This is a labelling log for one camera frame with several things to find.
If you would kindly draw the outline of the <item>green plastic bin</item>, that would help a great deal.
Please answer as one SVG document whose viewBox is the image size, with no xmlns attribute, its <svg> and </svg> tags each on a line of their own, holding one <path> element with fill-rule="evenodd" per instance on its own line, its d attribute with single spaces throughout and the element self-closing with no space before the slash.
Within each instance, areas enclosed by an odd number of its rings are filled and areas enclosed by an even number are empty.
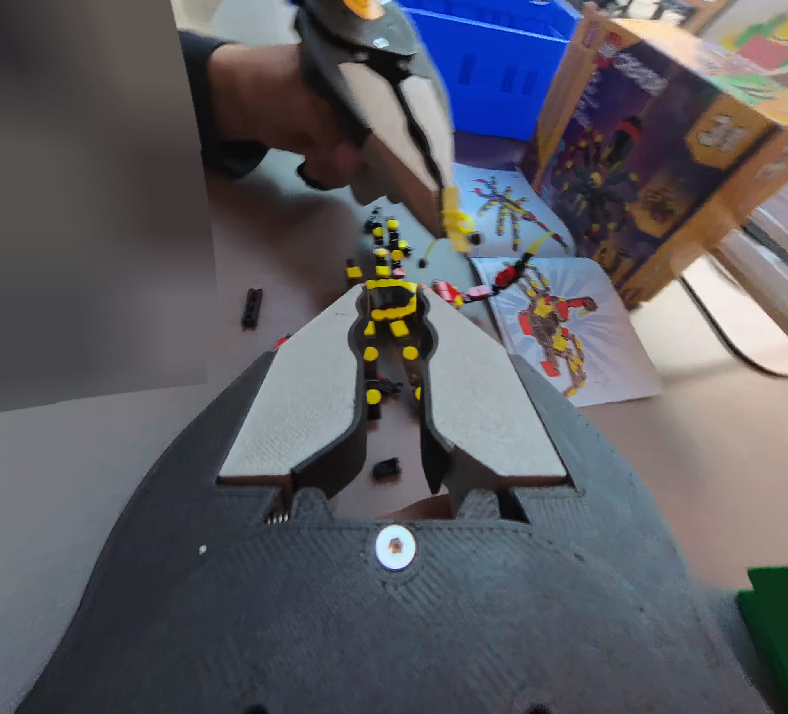
<svg viewBox="0 0 788 714">
<path fill-rule="evenodd" d="M 787 566 L 747 571 L 750 588 L 737 593 L 738 607 L 761 659 L 787 709 Z"/>
</svg>

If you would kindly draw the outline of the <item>black yellow lego scorpion model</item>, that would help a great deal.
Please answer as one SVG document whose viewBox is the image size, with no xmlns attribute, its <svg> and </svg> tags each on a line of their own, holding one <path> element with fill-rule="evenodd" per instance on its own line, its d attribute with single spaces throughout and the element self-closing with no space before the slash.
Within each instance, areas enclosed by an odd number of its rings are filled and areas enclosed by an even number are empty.
<svg viewBox="0 0 788 714">
<path fill-rule="evenodd" d="M 377 421 L 385 397 L 399 395 L 403 388 L 403 383 L 383 377 L 379 372 L 379 351 L 375 343 L 380 327 L 388 328 L 396 341 L 413 396 L 417 400 L 421 398 L 422 343 L 418 341 L 417 332 L 421 329 L 419 294 L 426 285 L 407 278 L 403 261 L 411 256 L 412 248 L 399 234 L 399 220 L 395 216 L 384 216 L 379 206 L 373 207 L 367 219 L 370 216 L 380 222 L 380 235 L 368 235 L 373 240 L 374 277 L 365 278 L 362 268 L 349 258 L 346 281 L 348 287 L 361 285 L 367 289 L 367 326 L 363 333 L 366 346 L 362 357 L 367 418 Z M 516 284 L 540 246 L 553 236 L 552 231 L 546 230 L 545 235 L 530 244 L 517 260 L 504 267 L 491 284 L 477 285 L 463 292 L 446 280 L 436 280 L 428 288 L 454 309 L 487 303 Z"/>
</svg>

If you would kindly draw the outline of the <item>task instruction poster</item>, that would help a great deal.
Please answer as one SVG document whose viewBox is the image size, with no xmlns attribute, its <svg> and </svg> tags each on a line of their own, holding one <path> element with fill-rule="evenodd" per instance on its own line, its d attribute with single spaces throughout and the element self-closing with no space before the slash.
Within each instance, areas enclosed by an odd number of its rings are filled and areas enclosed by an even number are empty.
<svg viewBox="0 0 788 714">
<path fill-rule="evenodd" d="M 787 0 L 735 0 L 713 38 L 767 73 L 786 71 Z"/>
</svg>

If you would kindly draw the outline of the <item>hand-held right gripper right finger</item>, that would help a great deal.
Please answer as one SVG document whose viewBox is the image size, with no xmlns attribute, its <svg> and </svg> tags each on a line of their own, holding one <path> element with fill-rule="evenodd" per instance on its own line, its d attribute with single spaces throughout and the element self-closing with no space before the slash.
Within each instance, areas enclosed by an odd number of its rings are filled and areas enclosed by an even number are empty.
<svg viewBox="0 0 788 714">
<path fill-rule="evenodd" d="M 419 292 L 421 465 L 430 492 L 552 486 L 566 467 L 504 347 Z"/>
</svg>

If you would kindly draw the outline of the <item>blue plastic bin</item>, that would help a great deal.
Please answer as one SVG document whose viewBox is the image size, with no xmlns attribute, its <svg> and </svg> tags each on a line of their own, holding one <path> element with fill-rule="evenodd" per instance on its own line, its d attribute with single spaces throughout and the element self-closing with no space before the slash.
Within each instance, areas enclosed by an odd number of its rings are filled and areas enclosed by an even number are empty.
<svg viewBox="0 0 788 714">
<path fill-rule="evenodd" d="M 527 141 L 581 14 L 566 0 L 396 0 L 437 67 L 455 128 Z"/>
</svg>

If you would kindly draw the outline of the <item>wooden display board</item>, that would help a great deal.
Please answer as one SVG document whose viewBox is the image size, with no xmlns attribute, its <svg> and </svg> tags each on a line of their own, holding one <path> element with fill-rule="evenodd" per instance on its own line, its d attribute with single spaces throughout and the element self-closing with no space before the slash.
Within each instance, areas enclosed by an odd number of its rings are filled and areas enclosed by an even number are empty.
<svg viewBox="0 0 788 714">
<path fill-rule="evenodd" d="M 693 15 L 685 29 L 724 48 L 713 36 L 717 21 L 734 1 L 714 0 Z M 701 264 L 689 267 L 681 282 L 735 358 L 768 377 L 786 379 L 787 69 L 767 73 L 744 61 L 756 69 L 757 80 L 766 81 L 766 90 L 777 91 L 764 110 L 774 114 L 784 136 L 774 155 L 754 172 L 754 187 L 763 189 L 765 198 L 756 199 L 754 209 L 745 210 L 744 219 Z"/>
</svg>

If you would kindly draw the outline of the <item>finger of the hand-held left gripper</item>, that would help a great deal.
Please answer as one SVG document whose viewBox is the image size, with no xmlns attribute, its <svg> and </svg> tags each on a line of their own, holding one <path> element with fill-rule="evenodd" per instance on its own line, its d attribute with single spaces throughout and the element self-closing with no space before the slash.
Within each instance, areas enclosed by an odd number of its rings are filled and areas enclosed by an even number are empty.
<svg viewBox="0 0 788 714">
<path fill-rule="evenodd" d="M 342 63 L 340 72 L 369 130 L 362 152 L 374 178 L 367 180 L 367 187 L 377 184 L 382 195 L 403 204 L 430 235 L 446 235 L 442 215 L 446 187 L 440 188 L 426 137 L 403 96 L 403 80 L 392 86 L 360 63 Z"/>
<path fill-rule="evenodd" d="M 426 137 L 428 154 L 438 169 L 440 188 L 454 184 L 455 131 L 450 109 L 429 78 L 410 76 L 401 83 L 408 108 Z"/>
</svg>

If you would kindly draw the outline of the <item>open lego instruction booklet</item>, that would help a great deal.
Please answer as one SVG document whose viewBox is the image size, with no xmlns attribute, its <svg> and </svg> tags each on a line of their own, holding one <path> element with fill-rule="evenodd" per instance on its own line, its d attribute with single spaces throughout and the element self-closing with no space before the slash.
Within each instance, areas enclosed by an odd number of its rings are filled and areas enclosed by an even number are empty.
<svg viewBox="0 0 788 714">
<path fill-rule="evenodd" d="M 484 298 L 501 340 L 576 406 L 644 399 L 660 376 L 602 267 L 517 170 L 454 164 L 462 211 L 481 236 L 470 264 L 492 287 L 529 256 L 513 286 Z"/>
</svg>

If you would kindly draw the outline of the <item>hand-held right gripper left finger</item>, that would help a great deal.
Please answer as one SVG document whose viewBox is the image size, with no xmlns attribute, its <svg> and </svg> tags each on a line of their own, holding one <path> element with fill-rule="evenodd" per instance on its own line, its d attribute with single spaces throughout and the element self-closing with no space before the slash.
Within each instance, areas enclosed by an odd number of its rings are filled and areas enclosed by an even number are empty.
<svg viewBox="0 0 788 714">
<path fill-rule="evenodd" d="M 329 499 L 367 458 L 363 333 L 368 290 L 354 286 L 286 340 L 218 472 L 223 484 L 265 485 Z"/>
</svg>

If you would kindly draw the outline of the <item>lego set cardboard box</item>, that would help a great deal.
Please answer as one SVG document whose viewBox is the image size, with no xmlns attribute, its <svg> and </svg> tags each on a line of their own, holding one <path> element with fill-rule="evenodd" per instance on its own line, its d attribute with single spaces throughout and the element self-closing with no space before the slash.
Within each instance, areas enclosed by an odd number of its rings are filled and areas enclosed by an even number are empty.
<svg viewBox="0 0 788 714">
<path fill-rule="evenodd" d="M 786 100 L 737 52 L 587 2 L 520 168 L 632 310 L 785 185 Z"/>
</svg>

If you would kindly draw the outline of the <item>person's left hand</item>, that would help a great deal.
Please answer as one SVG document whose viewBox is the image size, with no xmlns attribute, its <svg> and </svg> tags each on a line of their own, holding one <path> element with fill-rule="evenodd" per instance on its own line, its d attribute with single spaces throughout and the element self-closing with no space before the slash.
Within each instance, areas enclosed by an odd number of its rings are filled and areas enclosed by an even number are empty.
<svg viewBox="0 0 788 714">
<path fill-rule="evenodd" d="M 302 77 L 297 45 L 218 47 L 206 64 L 219 141 L 302 157 L 303 174 L 326 189 L 349 185 L 367 163 L 330 105 Z"/>
</svg>

